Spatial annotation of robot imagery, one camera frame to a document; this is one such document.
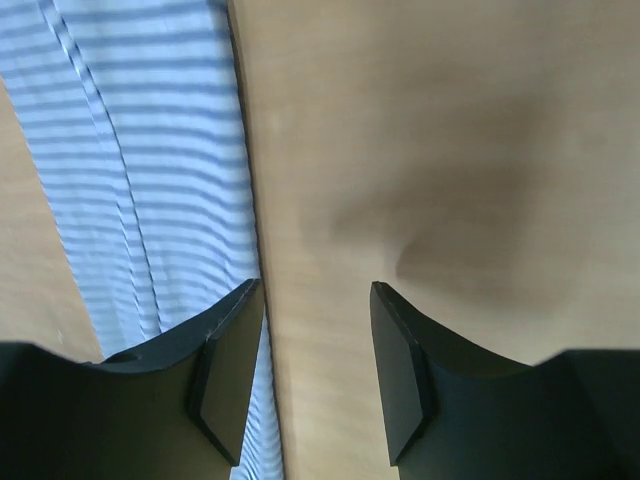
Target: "black plastic part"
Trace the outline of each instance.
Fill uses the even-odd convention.
[[[101,364],[0,343],[3,480],[228,479],[240,458],[258,280]]]
[[[371,322],[401,480],[640,478],[640,351],[566,351],[530,367],[378,282]]]

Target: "light wood panel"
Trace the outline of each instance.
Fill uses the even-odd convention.
[[[396,478],[372,280],[521,361],[640,346],[638,2],[233,3],[290,478]]]
[[[0,82],[0,340],[101,358],[51,210]]]

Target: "wooden surface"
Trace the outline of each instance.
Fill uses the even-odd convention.
[[[289,478],[397,478],[372,280],[520,361],[640,346],[638,2],[233,3]]]
[[[97,340],[2,82],[0,162],[0,340],[98,361]]]

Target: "white and blue stripes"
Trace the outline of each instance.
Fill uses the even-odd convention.
[[[5,0],[0,18],[0,75],[106,355],[259,275],[224,4]],[[258,357],[232,478],[279,480],[266,322]]]

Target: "striped cloth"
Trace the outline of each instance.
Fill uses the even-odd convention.
[[[226,5],[3,0],[0,19],[0,75],[105,356],[259,276]],[[233,479],[283,478],[272,385],[265,321]]]

